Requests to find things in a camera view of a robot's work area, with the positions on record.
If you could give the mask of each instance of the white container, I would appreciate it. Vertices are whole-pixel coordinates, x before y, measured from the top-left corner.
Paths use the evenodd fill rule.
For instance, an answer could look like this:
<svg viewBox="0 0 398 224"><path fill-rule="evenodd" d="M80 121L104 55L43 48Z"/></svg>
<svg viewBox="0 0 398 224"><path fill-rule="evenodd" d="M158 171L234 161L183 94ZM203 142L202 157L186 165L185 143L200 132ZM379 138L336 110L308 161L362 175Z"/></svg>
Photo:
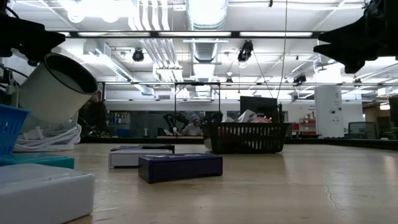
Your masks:
<svg viewBox="0 0 398 224"><path fill-rule="evenodd" d="M93 174L19 164L0 167L0 177L0 223L65 223L93 211Z"/></svg>
<svg viewBox="0 0 398 224"><path fill-rule="evenodd" d="M144 155L170 155L168 149L120 149L109 152L109 168L113 167L138 167L138 157Z"/></svg>
<svg viewBox="0 0 398 224"><path fill-rule="evenodd" d="M78 62L50 53L19 89L19 105L33 117L62 124L98 91L94 77Z"/></svg>

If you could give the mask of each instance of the blue basket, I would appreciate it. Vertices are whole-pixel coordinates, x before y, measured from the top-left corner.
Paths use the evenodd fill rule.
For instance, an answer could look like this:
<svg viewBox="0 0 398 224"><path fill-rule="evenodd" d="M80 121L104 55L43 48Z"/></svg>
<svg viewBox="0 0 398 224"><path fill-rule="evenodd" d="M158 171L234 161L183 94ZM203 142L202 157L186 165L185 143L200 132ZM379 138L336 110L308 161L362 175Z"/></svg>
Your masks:
<svg viewBox="0 0 398 224"><path fill-rule="evenodd" d="M12 154L19 131L30 111L0 104L0 155Z"/></svg>

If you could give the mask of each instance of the black basket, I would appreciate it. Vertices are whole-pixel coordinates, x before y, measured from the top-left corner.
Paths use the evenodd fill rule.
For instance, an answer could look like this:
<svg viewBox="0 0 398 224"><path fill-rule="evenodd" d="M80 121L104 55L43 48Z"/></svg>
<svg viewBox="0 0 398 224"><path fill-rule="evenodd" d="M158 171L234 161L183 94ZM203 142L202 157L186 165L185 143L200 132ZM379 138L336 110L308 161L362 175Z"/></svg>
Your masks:
<svg viewBox="0 0 398 224"><path fill-rule="evenodd" d="M215 154L281 152L289 123L210 123L202 126L205 146Z"/></svg>

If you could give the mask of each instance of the person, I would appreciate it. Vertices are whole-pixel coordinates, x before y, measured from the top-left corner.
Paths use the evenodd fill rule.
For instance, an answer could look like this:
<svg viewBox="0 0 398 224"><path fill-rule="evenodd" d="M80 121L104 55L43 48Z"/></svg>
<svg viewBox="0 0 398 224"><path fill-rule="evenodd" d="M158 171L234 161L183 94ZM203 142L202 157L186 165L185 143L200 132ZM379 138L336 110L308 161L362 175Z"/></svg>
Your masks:
<svg viewBox="0 0 398 224"><path fill-rule="evenodd" d="M100 95L101 92L99 91L91 96L88 105L84 106L79 111L79 114L91 128L104 135L108 132L108 125L106 124L107 109L100 100Z"/></svg>
<svg viewBox="0 0 398 224"><path fill-rule="evenodd" d="M192 121L192 123L188 124L188 126L182 131L182 134L189 136L202 135L202 131L199 127L199 116L195 113L191 114L190 121Z"/></svg>

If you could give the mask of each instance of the desk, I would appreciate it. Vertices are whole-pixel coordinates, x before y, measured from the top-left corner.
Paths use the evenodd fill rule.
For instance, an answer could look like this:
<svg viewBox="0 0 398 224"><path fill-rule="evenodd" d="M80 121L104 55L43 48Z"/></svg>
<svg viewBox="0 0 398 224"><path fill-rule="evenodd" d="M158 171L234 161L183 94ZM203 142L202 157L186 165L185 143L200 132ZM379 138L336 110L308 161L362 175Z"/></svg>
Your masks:
<svg viewBox="0 0 398 224"><path fill-rule="evenodd" d="M203 136L157 136L159 139L203 139Z"/></svg>
<svg viewBox="0 0 398 224"><path fill-rule="evenodd" d="M394 151L286 145L281 154L225 155L224 175L147 184L136 169L108 169L117 144L61 154L96 176L94 212L72 224L396 223ZM176 145L176 152L205 152Z"/></svg>

